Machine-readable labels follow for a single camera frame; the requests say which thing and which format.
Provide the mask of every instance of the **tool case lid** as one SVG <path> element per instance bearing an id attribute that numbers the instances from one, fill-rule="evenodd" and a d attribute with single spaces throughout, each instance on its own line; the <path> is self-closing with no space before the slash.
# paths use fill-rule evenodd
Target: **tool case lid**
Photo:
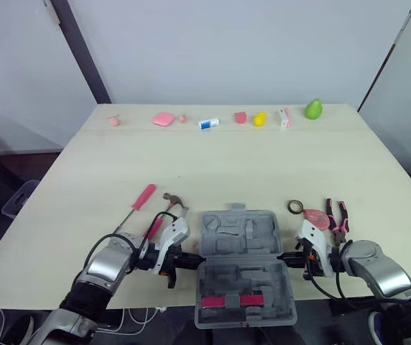
<path id="1" fill-rule="evenodd" d="M 230 211 L 203 213 L 200 255 L 210 259 L 277 257 L 283 253 L 276 215 L 246 210 L 232 203 Z"/>

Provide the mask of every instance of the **black cable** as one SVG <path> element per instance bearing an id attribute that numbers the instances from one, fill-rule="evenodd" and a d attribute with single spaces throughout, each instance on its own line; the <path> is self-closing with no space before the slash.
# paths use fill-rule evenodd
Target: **black cable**
<path id="1" fill-rule="evenodd" d="M 399 300 L 397 298 L 374 298 L 373 300 L 365 300 L 365 301 L 357 301 L 360 304 L 382 304 L 382 303 L 394 303 L 394 304 L 401 304 L 406 305 L 407 307 L 411 307 L 410 300 Z"/>
<path id="2" fill-rule="evenodd" d="M 336 301 L 336 302 L 343 302 L 340 298 L 337 298 L 333 295 L 331 295 L 330 293 L 328 293 L 327 291 L 325 291 L 323 288 L 321 288 L 319 286 L 319 284 L 314 280 L 313 274 L 311 272 L 311 266 L 310 266 L 310 262 L 309 262 L 309 257 L 306 257 L 306 267 L 308 269 L 308 276 L 309 279 L 311 280 L 311 282 L 313 283 L 313 285 L 315 286 L 316 289 L 318 289 L 319 291 L 321 291 L 325 296 L 327 296 L 328 298 L 331 298 L 332 300 Z"/>
<path id="3" fill-rule="evenodd" d="M 147 233 L 144 235 L 142 243 L 140 244 L 140 247 L 137 249 L 134 244 L 132 243 L 132 241 L 130 239 L 127 239 L 125 236 L 122 236 L 120 234 L 107 234 L 103 237 L 101 237 L 91 248 L 88 256 L 86 257 L 86 260 L 84 260 L 84 265 L 83 265 L 83 269 L 76 275 L 75 279 L 73 280 L 73 284 L 71 285 L 71 287 L 75 286 L 76 281 L 78 280 L 78 277 L 80 276 L 80 274 L 83 272 L 83 270 L 86 268 L 86 266 L 88 265 L 89 261 L 91 260 L 92 254 L 95 252 L 95 250 L 97 249 L 97 247 L 100 245 L 100 243 L 102 243 L 105 239 L 109 239 L 109 238 L 117 238 L 117 239 L 122 239 L 124 242 L 126 242 L 129 247 L 131 247 L 132 250 L 132 257 L 131 257 L 131 263 L 129 264 L 129 271 L 127 271 L 127 274 L 132 273 L 135 270 L 135 267 L 137 266 L 137 261 L 139 260 L 140 257 L 140 253 L 142 252 L 143 246 L 145 244 L 145 242 L 148 239 L 148 235 L 151 232 L 151 230 L 153 229 L 154 223 L 155 221 L 161 216 L 161 215 L 167 215 L 169 217 L 172 218 L 173 221 L 176 221 L 178 219 L 177 216 L 174 216 L 173 214 L 169 213 L 169 212 L 159 212 L 154 218 L 153 221 L 151 222 L 151 225 L 148 228 Z"/>
<path id="4" fill-rule="evenodd" d="M 90 250 L 88 256 L 86 257 L 86 260 L 84 261 L 84 265 L 83 265 L 83 269 L 86 268 L 86 266 L 89 263 L 89 260 L 91 260 L 92 254 L 94 253 L 94 251 L 96 250 L 96 248 L 98 247 L 98 245 L 100 243 L 102 243 L 104 240 L 109 239 L 109 238 L 117 238 L 117 239 L 122 239 L 124 242 L 126 242 L 129 247 L 131 247 L 132 249 L 132 253 L 136 253 L 137 252 L 137 248 L 135 248 L 134 244 L 132 243 L 132 241 L 130 239 L 127 239 L 126 237 L 120 235 L 120 234 L 107 234 L 103 237 L 101 237 L 92 247 L 92 249 Z M 133 256 L 131 258 L 132 264 L 130 264 L 129 266 L 133 266 L 135 264 L 136 260 L 133 260 Z"/>
<path id="5" fill-rule="evenodd" d="M 338 289 L 338 293 L 341 296 L 341 300 L 343 303 L 345 303 L 348 307 L 354 309 L 357 311 L 359 308 L 357 308 L 343 293 L 341 286 L 340 286 L 340 268 L 341 268 L 341 263 L 343 262 L 343 255 L 345 251 L 348 249 L 349 246 L 352 244 L 352 239 L 346 242 L 346 244 L 341 248 L 339 259 L 338 259 L 338 265 L 336 266 L 336 288 Z"/>
<path id="6" fill-rule="evenodd" d="M 154 216 L 153 221 L 151 222 L 151 225 L 150 225 L 149 228 L 148 228 L 148 231 L 147 231 L 146 234 L 143 236 L 143 240 L 142 240 L 142 243 L 140 244 L 139 250 L 137 250 L 137 255 L 136 255 L 135 264 L 137 264 L 137 260 L 138 260 L 139 257 L 140 257 L 140 253 L 141 253 L 142 250 L 143 250 L 143 246 L 145 245 L 145 242 L 148 240 L 149 233 L 150 233 L 151 230 L 153 229 L 154 223 L 155 223 L 156 220 L 159 218 L 159 216 L 161 216 L 161 215 L 163 215 L 163 214 L 165 214 L 166 216 L 171 217 L 171 218 L 172 218 L 172 221 L 176 221 L 176 220 L 178 219 L 177 216 L 174 216 L 174 215 L 171 214 L 170 212 L 166 212 L 166 211 L 161 211 L 161 212 L 159 212 L 156 216 Z M 127 274 L 132 273 L 132 271 L 133 271 L 134 269 L 135 269 L 135 265 L 134 265 L 133 268 L 131 268 L 131 269 L 127 272 Z"/>
<path id="7" fill-rule="evenodd" d="M 268 345 L 274 345 L 274 342 L 271 340 L 271 338 L 268 336 L 268 334 L 263 330 L 262 327 L 257 327 L 260 332 L 262 332 L 264 338 L 266 339 L 266 342 Z"/>
<path id="8" fill-rule="evenodd" d="M 339 260 L 338 260 L 338 266 L 336 268 L 336 287 L 338 288 L 338 292 L 341 295 L 341 301 L 343 301 L 347 306 L 354 310 L 358 310 L 361 308 L 368 308 L 369 306 L 376 305 L 376 304 L 382 304 L 382 303 L 395 303 L 395 304 L 400 304 L 400 305 L 406 305 L 408 307 L 411 307 L 411 301 L 409 300 L 399 300 L 397 298 L 374 298 L 373 300 L 367 300 L 367 301 L 357 301 L 358 304 L 363 304 L 364 306 L 358 307 L 357 305 L 354 305 L 349 298 L 347 298 L 341 289 L 340 286 L 340 268 L 341 268 L 341 263 L 343 261 L 343 255 L 348 249 L 349 246 L 352 244 L 352 240 L 349 240 L 346 242 L 346 244 L 343 246 L 343 248 L 340 251 L 339 255 Z"/>
<path id="9" fill-rule="evenodd" d="M 137 253 L 137 248 L 135 248 L 134 244 L 132 243 L 132 241 L 130 239 L 127 239 L 126 237 L 120 235 L 120 234 L 107 234 L 103 237 L 101 237 L 92 247 L 92 249 L 90 250 L 88 256 L 86 257 L 86 260 L 84 260 L 84 265 L 83 265 L 83 269 L 76 275 L 75 279 L 73 279 L 73 283 L 71 285 L 71 287 L 75 286 L 76 281 L 78 280 L 78 277 L 80 276 L 80 274 L 83 272 L 83 270 L 86 268 L 86 266 L 88 265 L 89 261 L 91 260 L 92 254 L 95 252 L 96 248 L 100 245 L 100 243 L 102 243 L 104 240 L 109 239 L 109 238 L 117 238 L 117 239 L 122 239 L 124 242 L 126 242 L 129 247 L 131 247 L 132 253 Z M 135 260 L 135 256 L 132 255 L 131 257 L 131 261 L 132 263 L 129 264 L 129 267 L 131 268 L 130 272 L 132 272 L 134 270 L 135 264 L 136 264 L 136 260 Z"/>

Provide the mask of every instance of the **pink soap bar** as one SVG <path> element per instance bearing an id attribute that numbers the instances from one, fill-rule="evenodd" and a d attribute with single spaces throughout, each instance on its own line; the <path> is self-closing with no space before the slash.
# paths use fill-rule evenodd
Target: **pink soap bar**
<path id="1" fill-rule="evenodd" d="M 153 124 L 157 124 L 158 126 L 167 127 L 175 120 L 175 116 L 171 113 L 159 113 L 155 117 L 153 117 Z"/>
<path id="2" fill-rule="evenodd" d="M 239 113 L 234 113 L 234 118 L 238 124 L 245 124 L 247 121 L 247 114 L 245 111 L 240 111 Z"/>

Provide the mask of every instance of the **hammer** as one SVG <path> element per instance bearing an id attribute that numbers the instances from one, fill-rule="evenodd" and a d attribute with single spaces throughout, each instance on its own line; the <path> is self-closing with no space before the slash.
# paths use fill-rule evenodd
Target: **hammer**
<path id="1" fill-rule="evenodd" d="M 185 208 L 185 206 L 183 205 L 182 199 L 180 199 L 176 195 L 172 195 L 172 194 L 169 194 L 169 193 L 164 193 L 162 198 L 169 201 L 169 206 L 165 209 L 165 212 L 169 212 L 170 209 L 172 207 L 174 207 L 175 205 L 180 205 L 180 206 L 182 206 L 182 208 Z M 151 228 L 151 231 L 148 234 L 148 237 L 147 237 L 148 240 L 153 238 L 153 236 L 157 233 L 157 231 L 159 230 L 159 228 L 162 225 L 162 220 L 163 220 L 164 216 L 165 216 L 165 214 L 162 214 L 158 219 L 156 219 L 156 221 L 153 224 L 153 227 Z"/>

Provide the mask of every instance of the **table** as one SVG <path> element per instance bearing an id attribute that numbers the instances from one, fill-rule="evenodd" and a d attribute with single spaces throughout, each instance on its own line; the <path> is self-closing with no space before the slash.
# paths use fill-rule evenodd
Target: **table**
<path id="1" fill-rule="evenodd" d="M 201 213 L 233 202 L 274 211 L 282 243 L 293 250 L 303 217 L 289 213 L 287 201 L 324 209 L 331 197 L 346 202 L 348 239 L 375 241 L 411 275 L 411 179 L 396 159 L 349 105 L 325 105 L 314 121 L 303 106 L 288 106 L 289 129 L 273 115 L 281 107 L 97 106 L 0 241 L 0 308 L 56 308 L 89 249 L 149 183 L 156 192 L 123 231 L 144 233 L 170 192 L 190 207 L 185 251 L 197 249 Z M 151 118 L 159 111 L 187 114 L 189 122 L 155 126 Z M 263 127 L 239 125 L 236 111 L 267 111 L 269 118 Z M 109 126 L 107 118 L 117 114 L 121 125 Z M 197 120 L 211 117 L 221 125 L 201 131 Z M 324 298 L 302 270 L 289 271 L 296 299 Z M 168 290 L 166 277 L 136 271 L 109 307 L 193 305 L 195 277 L 177 270 L 177 285 Z M 336 292 L 333 279 L 318 282 Z M 371 295 L 359 278 L 342 276 L 342 286 L 348 296 Z"/>

